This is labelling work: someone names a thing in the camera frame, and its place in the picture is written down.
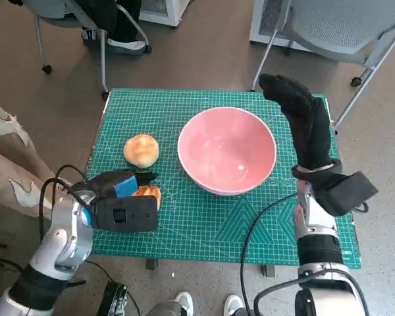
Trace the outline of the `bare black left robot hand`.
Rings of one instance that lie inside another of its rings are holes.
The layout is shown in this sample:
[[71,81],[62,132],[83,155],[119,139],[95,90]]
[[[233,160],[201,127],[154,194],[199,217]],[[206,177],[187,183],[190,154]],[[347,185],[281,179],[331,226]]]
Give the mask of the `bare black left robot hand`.
[[97,201],[107,198],[127,198],[129,196],[154,196],[160,207],[162,194],[151,181],[157,178],[154,172],[133,171],[131,169],[103,172],[89,180],[72,186],[75,191],[89,190]]

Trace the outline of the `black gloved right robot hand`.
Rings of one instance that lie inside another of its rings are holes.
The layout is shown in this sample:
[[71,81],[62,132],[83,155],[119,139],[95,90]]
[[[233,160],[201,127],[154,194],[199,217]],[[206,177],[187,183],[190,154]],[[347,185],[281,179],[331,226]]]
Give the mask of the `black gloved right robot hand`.
[[323,100],[282,75],[261,74],[259,86],[264,98],[278,103],[288,120],[298,165],[315,170],[331,164],[330,120]]

